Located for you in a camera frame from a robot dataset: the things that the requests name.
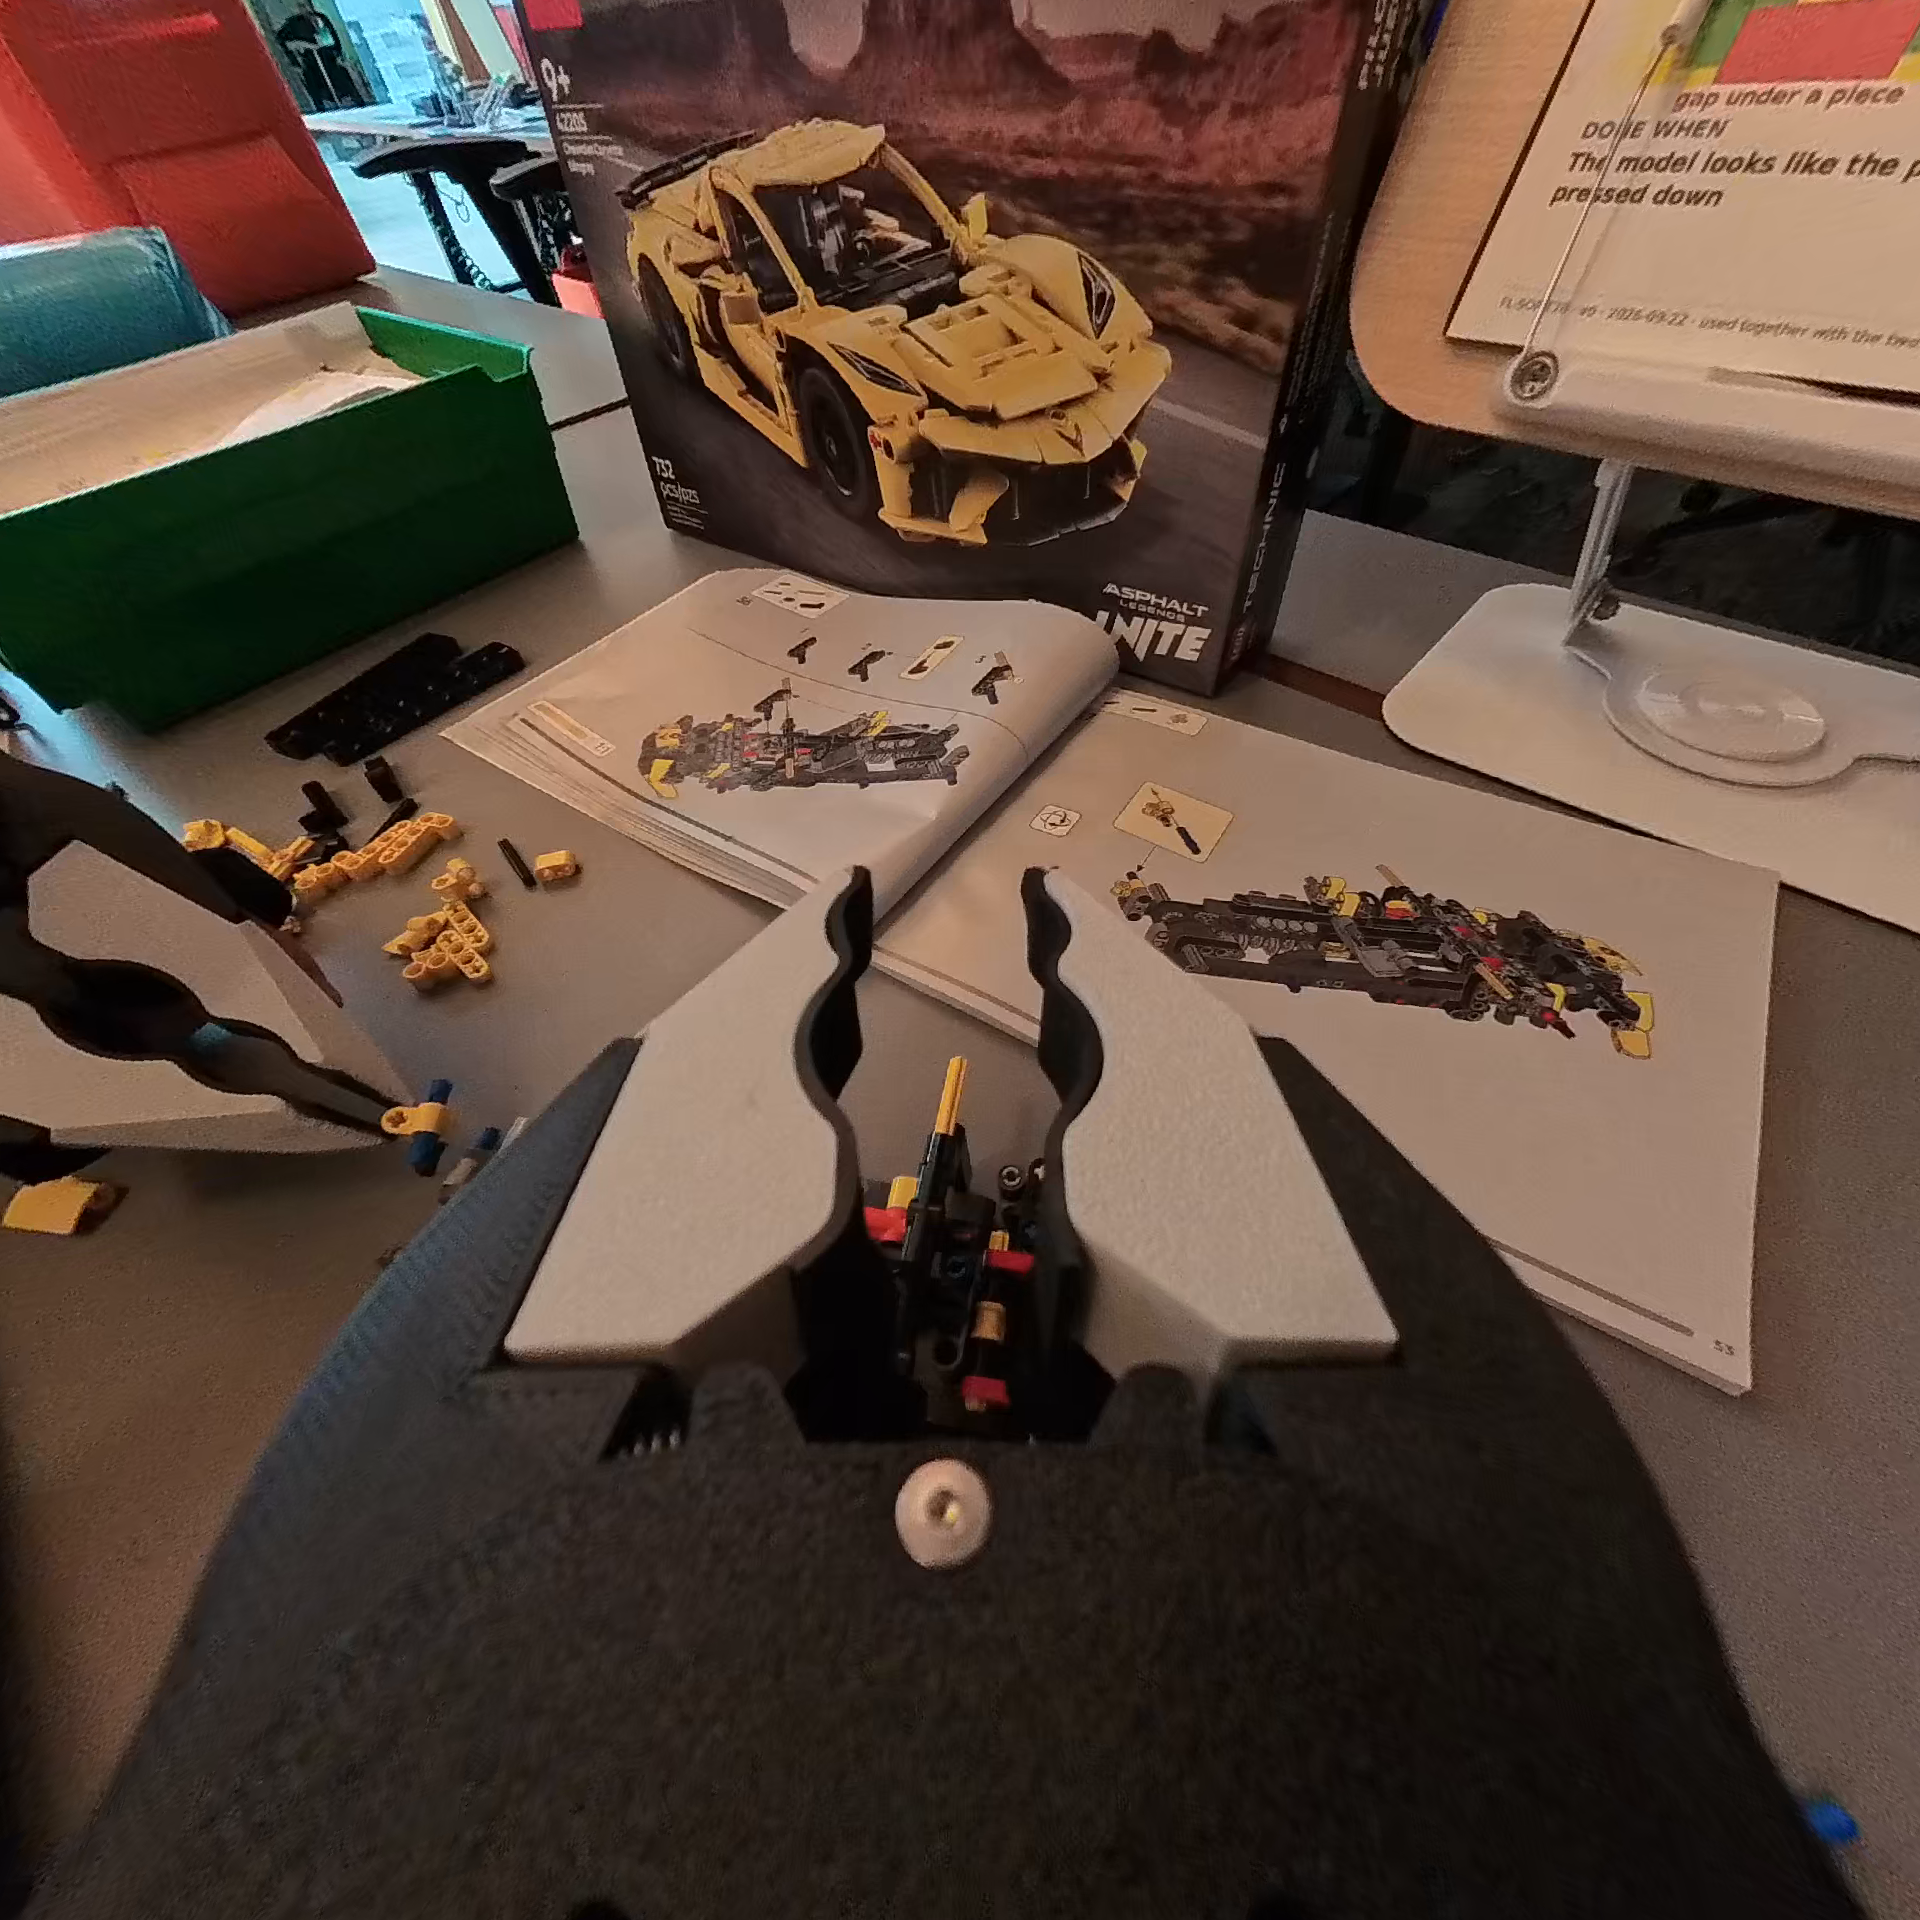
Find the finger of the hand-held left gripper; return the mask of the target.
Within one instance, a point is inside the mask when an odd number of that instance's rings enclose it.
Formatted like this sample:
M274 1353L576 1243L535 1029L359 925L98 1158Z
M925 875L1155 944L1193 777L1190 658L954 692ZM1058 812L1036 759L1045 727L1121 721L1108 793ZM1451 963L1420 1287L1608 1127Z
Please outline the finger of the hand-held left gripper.
M371 1117L393 1108L393 1064L321 991L249 991L236 1014L283 1036L305 1064L371 1086ZM302 1117L277 1095L217 1092L173 1064L79 1051L13 998L3 998L3 1114L44 1127L60 1146L324 1155L371 1143Z
M312 1067L283 1036L239 1020L249 991L321 991L337 1007L261 925L230 925L85 847L35 872L25 913L3 913L3 998L38 1014L54 1039L378 1130L371 1086Z

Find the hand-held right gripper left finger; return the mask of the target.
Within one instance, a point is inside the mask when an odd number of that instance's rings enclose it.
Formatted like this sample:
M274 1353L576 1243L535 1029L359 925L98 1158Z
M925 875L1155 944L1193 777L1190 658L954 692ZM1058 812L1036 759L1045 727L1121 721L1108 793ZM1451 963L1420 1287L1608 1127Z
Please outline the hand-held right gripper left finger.
M859 1209L869 869L837 869L639 1036L504 1353L532 1366L803 1363L796 1275Z

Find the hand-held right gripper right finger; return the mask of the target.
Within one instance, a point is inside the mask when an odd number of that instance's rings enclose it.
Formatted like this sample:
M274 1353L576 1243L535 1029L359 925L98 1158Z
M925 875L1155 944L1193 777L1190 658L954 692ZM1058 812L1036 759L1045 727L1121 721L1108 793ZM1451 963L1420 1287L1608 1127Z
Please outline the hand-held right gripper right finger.
M1042 988L1045 1328L1105 1375L1379 1363L1394 1322L1259 1039L1064 869L1020 878Z

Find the pile of yellow lego pieces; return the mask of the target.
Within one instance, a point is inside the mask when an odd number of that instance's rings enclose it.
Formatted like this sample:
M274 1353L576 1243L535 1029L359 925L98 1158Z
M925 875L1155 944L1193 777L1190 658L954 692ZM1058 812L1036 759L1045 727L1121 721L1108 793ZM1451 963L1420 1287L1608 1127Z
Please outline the pile of yellow lego pieces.
M179 844L208 859L214 875L239 891L286 951L305 935L318 906L375 881L422 875L425 862L444 853L444 869L431 875L428 906L381 944L381 954L400 966L403 985L419 995L441 991L450 982L475 988L494 982L494 938L475 913L488 888L466 853L453 847L460 837L463 825L453 815L415 803L403 803L359 847L337 831L299 831L283 844L268 844L227 822L201 818L179 828Z

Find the black yellow lego car chassis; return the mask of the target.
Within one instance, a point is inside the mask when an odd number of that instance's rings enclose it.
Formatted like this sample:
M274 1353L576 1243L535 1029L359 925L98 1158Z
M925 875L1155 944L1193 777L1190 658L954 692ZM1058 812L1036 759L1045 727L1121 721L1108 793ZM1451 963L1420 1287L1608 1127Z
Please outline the black yellow lego car chassis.
M504 1353L504 1335L636 1048L607 1048L507 1152L485 1190L485 1221L463 1272L475 1303L497 1313L491 1344L472 1366L478 1391L510 1404L519 1420L601 1404L611 1451L661 1451L689 1426L696 1391L727 1369L752 1369L777 1388L793 1426L815 1445L906 1442L941 1429L1020 1435L1014 1379L1023 1294L1036 1272L1042 1165L1010 1165L998 1183L976 1180L969 1130L957 1117L960 1061L947 1067L919 1165L891 1180L859 1174L853 1224L796 1275L796 1369L532 1366Z

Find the yellow curved lego panel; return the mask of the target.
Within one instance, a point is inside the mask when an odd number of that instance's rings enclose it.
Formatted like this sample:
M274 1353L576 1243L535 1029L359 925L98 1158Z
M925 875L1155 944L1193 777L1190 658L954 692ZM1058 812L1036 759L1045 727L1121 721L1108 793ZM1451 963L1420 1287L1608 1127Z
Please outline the yellow curved lego panel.
M13 1234L79 1237L104 1224L123 1196L123 1187L79 1174L25 1183L6 1199L3 1228Z

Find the black lego beam stack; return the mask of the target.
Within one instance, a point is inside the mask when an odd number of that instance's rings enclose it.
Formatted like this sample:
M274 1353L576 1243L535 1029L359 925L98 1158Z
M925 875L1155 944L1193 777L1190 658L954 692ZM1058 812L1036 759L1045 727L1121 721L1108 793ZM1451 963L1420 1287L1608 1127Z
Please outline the black lego beam stack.
M422 633L264 737L283 759L356 765L526 670L510 642Z

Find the lego set box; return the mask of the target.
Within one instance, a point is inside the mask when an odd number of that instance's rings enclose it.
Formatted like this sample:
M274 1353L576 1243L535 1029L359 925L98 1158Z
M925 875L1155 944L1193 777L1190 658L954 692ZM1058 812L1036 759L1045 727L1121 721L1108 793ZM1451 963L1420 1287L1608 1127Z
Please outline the lego set box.
M1272 642L1432 3L519 3L674 535Z

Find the open instruction booklet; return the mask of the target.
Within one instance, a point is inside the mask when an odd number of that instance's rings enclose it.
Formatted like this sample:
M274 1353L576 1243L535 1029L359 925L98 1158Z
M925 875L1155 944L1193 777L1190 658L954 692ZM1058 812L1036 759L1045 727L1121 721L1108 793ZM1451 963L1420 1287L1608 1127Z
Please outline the open instruction booklet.
M1020 872L1297 1045L1545 1303L1753 1388L1782 881L1114 689L1036 598L737 567L444 730L755 900L875 878L875 963L1032 1042Z

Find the green plastic bin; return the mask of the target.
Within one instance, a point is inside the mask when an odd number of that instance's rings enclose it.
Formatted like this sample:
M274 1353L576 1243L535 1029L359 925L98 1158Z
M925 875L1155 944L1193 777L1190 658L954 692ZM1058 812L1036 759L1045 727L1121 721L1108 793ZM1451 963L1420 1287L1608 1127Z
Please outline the green plastic bin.
M579 538L532 349L330 305L3 403L3 670L161 733Z

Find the teal padded seat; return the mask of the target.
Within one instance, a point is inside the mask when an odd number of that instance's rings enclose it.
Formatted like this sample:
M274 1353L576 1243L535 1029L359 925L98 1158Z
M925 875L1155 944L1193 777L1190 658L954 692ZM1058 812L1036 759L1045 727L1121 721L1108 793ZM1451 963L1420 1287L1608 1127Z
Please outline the teal padded seat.
M3 246L3 397L230 334L227 315L205 299L154 227Z

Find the white wooden document stand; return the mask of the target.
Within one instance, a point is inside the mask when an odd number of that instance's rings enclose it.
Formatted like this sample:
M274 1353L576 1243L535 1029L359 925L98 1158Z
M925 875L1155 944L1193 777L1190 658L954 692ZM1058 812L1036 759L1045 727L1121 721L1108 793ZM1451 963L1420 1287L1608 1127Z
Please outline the white wooden document stand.
M1353 346L1407 419L1596 460L1567 589L1498 589L1385 696L1385 724L1605 822L1917 932L1917 670L1630 604L1637 472L1917 529L1917 393L1501 349L1448 334L1586 3L1451 3L1353 274Z

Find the printed instruction sheet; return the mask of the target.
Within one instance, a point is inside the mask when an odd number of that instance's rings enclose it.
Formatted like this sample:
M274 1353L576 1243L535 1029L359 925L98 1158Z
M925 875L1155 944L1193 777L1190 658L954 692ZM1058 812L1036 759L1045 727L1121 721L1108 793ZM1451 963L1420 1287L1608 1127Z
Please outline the printed instruction sheet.
M1917 3L1590 3L1448 334L1917 393Z

